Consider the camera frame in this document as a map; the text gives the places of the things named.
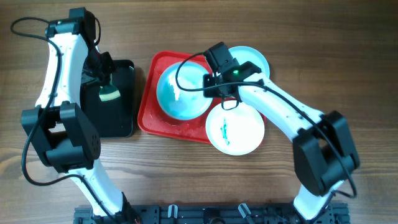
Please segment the green yellow sponge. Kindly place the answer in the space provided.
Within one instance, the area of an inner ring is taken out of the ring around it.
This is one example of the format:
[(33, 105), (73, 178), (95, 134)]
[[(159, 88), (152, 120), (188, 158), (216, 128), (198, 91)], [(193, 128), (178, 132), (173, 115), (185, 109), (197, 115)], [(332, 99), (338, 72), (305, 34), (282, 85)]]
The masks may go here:
[(114, 85), (101, 86), (99, 90), (99, 98), (102, 102), (111, 101), (121, 96), (119, 90)]

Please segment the light blue plate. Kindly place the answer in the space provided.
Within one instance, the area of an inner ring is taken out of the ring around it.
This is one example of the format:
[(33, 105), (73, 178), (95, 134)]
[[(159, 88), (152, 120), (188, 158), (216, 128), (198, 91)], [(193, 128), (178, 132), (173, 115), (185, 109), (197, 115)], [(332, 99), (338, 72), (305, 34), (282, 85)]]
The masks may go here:
[(156, 97), (161, 109), (171, 118), (190, 120), (201, 116), (213, 99), (203, 96), (197, 88), (203, 86), (208, 71), (195, 62), (186, 62), (181, 68), (175, 63), (161, 74)]

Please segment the white plate green smear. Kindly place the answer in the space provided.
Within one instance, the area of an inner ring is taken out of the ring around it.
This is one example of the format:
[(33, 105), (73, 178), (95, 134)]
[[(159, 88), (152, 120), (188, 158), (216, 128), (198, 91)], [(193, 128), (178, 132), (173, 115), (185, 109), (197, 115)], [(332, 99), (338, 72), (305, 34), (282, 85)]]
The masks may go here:
[(210, 111), (205, 131), (217, 150), (232, 156), (242, 156), (259, 147), (264, 138), (265, 124), (260, 113), (252, 106), (229, 100)]

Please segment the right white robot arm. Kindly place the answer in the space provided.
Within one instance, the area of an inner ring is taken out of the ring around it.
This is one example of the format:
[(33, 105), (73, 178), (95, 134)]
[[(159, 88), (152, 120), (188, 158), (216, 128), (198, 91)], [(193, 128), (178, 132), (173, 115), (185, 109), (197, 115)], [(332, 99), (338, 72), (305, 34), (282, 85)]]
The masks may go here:
[(274, 123), (293, 146), (301, 183), (294, 209), (306, 221), (319, 217), (360, 165), (346, 118), (299, 102), (255, 63), (234, 58), (224, 43), (203, 55), (211, 69), (204, 77), (204, 95), (221, 100), (206, 121), (212, 145), (229, 154), (245, 154), (258, 146), (254, 136), (264, 134), (262, 119)]

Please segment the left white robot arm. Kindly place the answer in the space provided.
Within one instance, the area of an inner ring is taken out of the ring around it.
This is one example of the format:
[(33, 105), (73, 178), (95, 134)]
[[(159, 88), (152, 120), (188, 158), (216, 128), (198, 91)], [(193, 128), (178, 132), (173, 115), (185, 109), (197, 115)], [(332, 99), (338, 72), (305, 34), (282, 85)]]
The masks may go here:
[(99, 20), (84, 7), (47, 23), (44, 86), (34, 108), (21, 114), (25, 146), (88, 199), (91, 206), (76, 223), (140, 223), (100, 161), (103, 138), (132, 134), (134, 64), (100, 52), (100, 37)]

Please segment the black plastic tray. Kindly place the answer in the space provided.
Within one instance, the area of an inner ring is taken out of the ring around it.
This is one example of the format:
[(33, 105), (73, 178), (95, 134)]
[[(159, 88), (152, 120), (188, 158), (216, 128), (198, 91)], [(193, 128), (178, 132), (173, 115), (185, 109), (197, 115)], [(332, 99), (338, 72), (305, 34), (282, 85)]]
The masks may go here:
[(101, 138), (126, 138), (134, 127), (134, 63), (130, 60), (115, 60), (116, 71), (111, 75), (111, 84), (121, 96), (102, 102), (101, 86), (81, 86), (80, 106)]

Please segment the red plastic tray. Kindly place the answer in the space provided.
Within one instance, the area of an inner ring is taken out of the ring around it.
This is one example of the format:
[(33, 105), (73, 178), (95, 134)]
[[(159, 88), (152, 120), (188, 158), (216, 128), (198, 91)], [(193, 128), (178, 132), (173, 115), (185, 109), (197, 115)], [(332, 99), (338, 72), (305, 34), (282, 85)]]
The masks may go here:
[(205, 131), (206, 118), (210, 111), (221, 103), (220, 98), (215, 98), (201, 116), (187, 121), (168, 116), (157, 101), (156, 88), (161, 74), (169, 66), (181, 62), (189, 56), (189, 53), (169, 50), (154, 55), (139, 107), (137, 123), (141, 130), (150, 134), (209, 144), (210, 141)]

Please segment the blue plate green smear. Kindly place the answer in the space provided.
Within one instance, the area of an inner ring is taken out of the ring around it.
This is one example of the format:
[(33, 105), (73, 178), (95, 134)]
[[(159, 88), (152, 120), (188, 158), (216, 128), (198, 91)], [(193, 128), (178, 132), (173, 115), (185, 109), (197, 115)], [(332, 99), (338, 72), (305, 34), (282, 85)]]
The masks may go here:
[(229, 48), (229, 52), (239, 64), (252, 62), (254, 65), (258, 66), (263, 73), (265, 73), (267, 78), (270, 77), (271, 73), (268, 61), (258, 50), (248, 46), (235, 46)]

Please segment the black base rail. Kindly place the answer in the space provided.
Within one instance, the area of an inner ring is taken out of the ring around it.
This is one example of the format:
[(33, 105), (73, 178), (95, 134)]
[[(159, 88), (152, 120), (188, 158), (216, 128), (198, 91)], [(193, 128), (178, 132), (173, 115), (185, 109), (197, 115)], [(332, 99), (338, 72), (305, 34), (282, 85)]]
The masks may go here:
[[(291, 203), (267, 203), (265, 205), (233, 206), (177, 206), (135, 205), (139, 221), (131, 223), (323, 223), (350, 224), (348, 205), (332, 203), (315, 219), (306, 221)], [(76, 208), (73, 223), (114, 223), (109, 218), (95, 217), (92, 208)], [(118, 223), (129, 223), (117, 217)]]

